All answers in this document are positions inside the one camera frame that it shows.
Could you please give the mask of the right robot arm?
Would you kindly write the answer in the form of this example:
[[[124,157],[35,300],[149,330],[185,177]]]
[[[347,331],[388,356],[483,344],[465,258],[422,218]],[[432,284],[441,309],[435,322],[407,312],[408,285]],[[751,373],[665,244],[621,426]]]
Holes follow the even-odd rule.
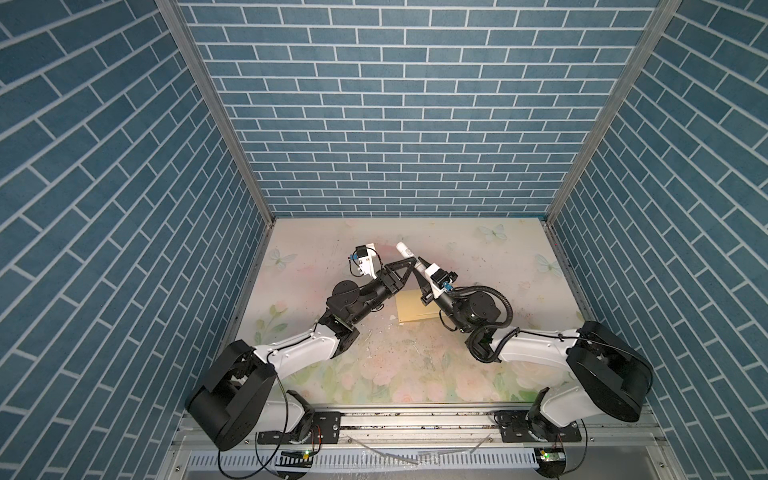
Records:
[[[435,303],[451,330],[465,334],[476,361],[531,364],[560,374],[537,393],[525,416],[535,439],[553,442],[575,422],[599,414],[639,420],[653,368],[608,327],[593,321],[566,331],[515,327],[511,302],[498,290],[457,287],[456,274],[435,264],[418,264],[416,270],[423,302]]]

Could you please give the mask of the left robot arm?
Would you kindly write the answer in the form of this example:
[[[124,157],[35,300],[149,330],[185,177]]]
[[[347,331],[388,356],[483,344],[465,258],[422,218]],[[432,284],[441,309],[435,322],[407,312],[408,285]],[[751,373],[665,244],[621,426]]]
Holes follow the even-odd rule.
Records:
[[[351,280],[337,283],[325,312],[304,333],[256,347],[243,340],[230,343],[188,396],[186,410],[220,451],[252,433],[281,432],[284,443],[306,439],[314,408],[295,391],[272,400],[273,385],[347,351],[359,336],[357,324],[402,290],[421,267],[409,257],[383,265],[362,286]]]

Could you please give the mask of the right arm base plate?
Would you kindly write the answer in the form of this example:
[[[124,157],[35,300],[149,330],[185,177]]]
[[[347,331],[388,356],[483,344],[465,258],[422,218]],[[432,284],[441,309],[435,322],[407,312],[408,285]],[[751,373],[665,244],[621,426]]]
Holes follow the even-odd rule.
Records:
[[[543,415],[536,414],[530,419],[529,413],[522,410],[498,410],[493,413],[493,421],[504,443],[582,441],[581,432],[575,423],[558,427]]]

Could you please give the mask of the yellow envelope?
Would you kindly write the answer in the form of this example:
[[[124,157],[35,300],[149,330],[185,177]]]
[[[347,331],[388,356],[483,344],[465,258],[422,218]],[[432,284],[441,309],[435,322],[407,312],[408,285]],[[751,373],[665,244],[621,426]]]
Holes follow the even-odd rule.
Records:
[[[419,290],[403,290],[395,295],[400,324],[438,320],[440,308],[434,303],[424,305]]]

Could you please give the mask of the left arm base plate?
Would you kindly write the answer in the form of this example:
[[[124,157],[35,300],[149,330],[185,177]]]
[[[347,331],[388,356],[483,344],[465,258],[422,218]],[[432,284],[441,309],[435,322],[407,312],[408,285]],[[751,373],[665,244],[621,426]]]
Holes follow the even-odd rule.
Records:
[[[339,411],[315,412],[312,417],[305,414],[299,424],[284,433],[272,429],[257,433],[257,442],[263,445],[293,444],[337,444],[341,430],[342,414]]]

